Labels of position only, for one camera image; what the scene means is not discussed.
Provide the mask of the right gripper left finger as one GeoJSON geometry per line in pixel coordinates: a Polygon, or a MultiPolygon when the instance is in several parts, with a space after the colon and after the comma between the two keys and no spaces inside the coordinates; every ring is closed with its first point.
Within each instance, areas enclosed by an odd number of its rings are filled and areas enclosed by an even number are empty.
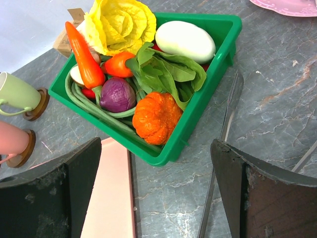
{"type": "Polygon", "coordinates": [[[2,238],[79,238],[100,163],[93,138],[58,158],[0,181],[2,238]]]}

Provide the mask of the pink mug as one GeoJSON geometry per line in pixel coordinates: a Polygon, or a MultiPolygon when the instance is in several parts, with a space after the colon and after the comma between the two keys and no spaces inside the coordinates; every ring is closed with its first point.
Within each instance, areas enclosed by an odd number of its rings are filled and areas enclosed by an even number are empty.
{"type": "Polygon", "coordinates": [[[4,163],[10,158],[22,153],[29,143],[29,135],[4,121],[0,122],[0,154],[6,155],[0,163],[4,163]]]}

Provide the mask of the green mug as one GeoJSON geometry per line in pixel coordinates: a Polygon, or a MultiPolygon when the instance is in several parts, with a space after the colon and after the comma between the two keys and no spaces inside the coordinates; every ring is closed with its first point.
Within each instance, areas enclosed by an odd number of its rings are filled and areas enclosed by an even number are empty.
{"type": "Polygon", "coordinates": [[[35,109],[41,101],[41,94],[27,82],[7,72],[0,74],[0,105],[8,104],[21,109],[16,113],[0,110],[3,116],[16,116],[35,109]]]}

